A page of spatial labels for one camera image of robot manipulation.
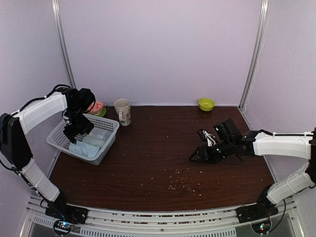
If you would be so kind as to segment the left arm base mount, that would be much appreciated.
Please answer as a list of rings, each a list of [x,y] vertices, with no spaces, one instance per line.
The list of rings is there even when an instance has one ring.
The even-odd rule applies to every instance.
[[[61,237],[68,235],[77,224],[85,224],[88,209],[67,204],[65,197],[58,197],[54,202],[47,201],[45,214],[56,220],[53,223],[54,232]]]

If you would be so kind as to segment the white plastic basket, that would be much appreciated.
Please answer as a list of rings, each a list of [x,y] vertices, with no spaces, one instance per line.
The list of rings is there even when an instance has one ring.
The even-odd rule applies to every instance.
[[[63,132],[65,121],[60,122],[51,131],[46,142],[68,155],[99,165],[115,141],[119,123],[93,115],[86,115],[86,118],[93,123],[94,128],[88,135],[77,135],[75,144]]]

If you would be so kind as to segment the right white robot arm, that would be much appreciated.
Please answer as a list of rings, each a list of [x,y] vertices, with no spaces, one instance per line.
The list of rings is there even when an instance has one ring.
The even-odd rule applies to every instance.
[[[258,197],[253,207],[253,214],[265,217],[285,198],[297,194],[316,184],[316,133],[296,134],[271,133],[266,130],[249,131],[245,135],[238,129],[225,130],[216,128],[219,141],[206,130],[199,130],[198,135],[204,142],[189,157],[190,162],[215,164],[229,156],[284,156],[306,159],[306,163],[297,171],[280,182],[267,187]]]

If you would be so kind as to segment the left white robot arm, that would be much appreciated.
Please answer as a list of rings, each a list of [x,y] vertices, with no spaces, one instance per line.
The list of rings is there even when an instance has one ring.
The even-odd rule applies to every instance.
[[[51,210],[60,219],[67,219],[71,208],[64,203],[62,192],[36,164],[26,135],[50,117],[62,113],[66,122],[63,133],[75,144],[77,135],[89,134],[94,127],[85,114],[95,102],[88,88],[78,90],[58,84],[46,96],[32,99],[17,111],[0,117],[0,152],[12,164],[10,170],[53,203]]]

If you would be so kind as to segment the green panda towel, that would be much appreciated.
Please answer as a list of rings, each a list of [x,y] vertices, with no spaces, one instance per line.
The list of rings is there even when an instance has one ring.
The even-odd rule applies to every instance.
[[[103,147],[106,143],[104,140],[100,140],[100,139],[97,139],[97,138],[94,138],[91,136],[85,136],[82,139],[82,142],[89,144],[89,145],[92,145],[92,146],[100,147],[100,148]]]

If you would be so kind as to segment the light blue towel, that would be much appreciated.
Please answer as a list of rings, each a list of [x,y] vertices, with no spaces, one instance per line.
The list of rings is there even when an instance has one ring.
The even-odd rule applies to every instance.
[[[99,150],[99,146],[94,146],[81,141],[69,145],[69,151],[87,158],[94,158]]]

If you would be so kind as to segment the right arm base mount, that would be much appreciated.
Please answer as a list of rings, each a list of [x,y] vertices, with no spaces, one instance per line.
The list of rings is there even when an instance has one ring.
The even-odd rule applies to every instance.
[[[268,234],[272,228],[271,217],[278,214],[278,208],[266,197],[258,198],[252,205],[242,205],[236,209],[239,223],[254,222],[251,224],[252,230],[256,234]]]

